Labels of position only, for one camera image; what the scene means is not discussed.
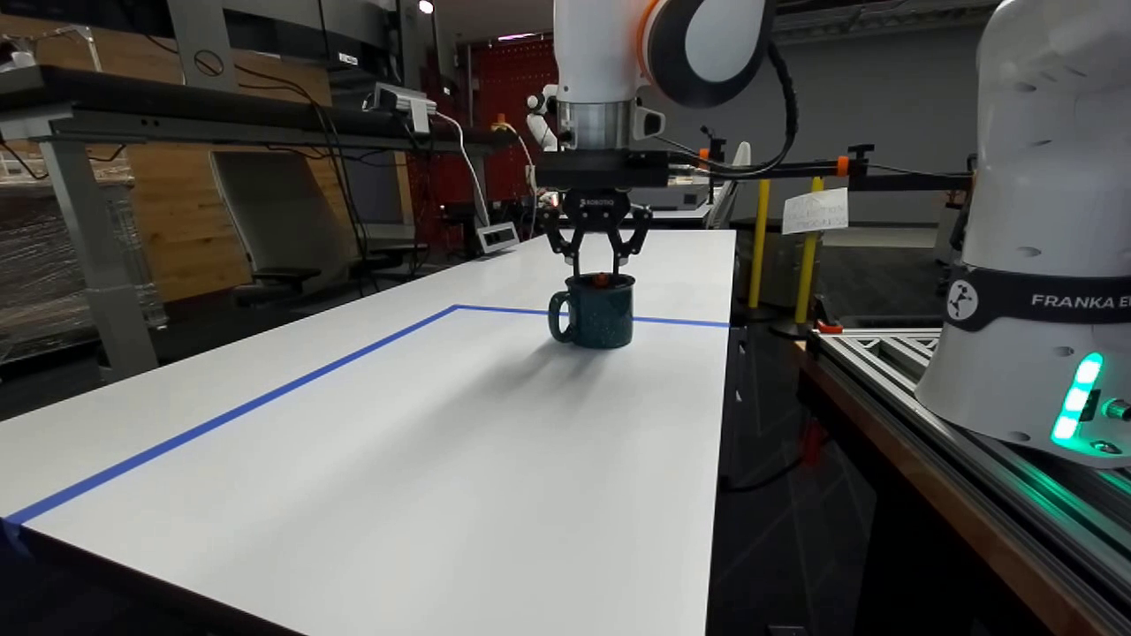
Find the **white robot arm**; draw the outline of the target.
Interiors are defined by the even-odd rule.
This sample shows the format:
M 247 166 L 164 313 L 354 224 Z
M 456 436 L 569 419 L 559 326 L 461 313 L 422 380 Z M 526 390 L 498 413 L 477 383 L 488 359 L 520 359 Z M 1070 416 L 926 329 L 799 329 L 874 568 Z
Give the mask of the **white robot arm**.
M 633 201 L 688 157 L 640 146 L 637 90 L 722 107 L 785 67 L 774 0 L 553 0 L 566 136 L 553 249 L 640 254 Z M 997 0 L 976 52 L 976 166 L 941 346 L 914 400 L 965 432 L 1086 465 L 1129 460 L 1131 0 Z

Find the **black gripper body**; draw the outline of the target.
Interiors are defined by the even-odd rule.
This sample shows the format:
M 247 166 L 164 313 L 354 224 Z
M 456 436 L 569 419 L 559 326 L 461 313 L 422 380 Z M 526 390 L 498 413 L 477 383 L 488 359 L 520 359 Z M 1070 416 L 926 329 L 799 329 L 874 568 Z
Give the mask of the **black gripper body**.
M 562 194 L 562 210 L 580 224 L 624 224 L 633 186 L 663 186 L 663 153 L 573 148 L 537 157 L 537 182 Z

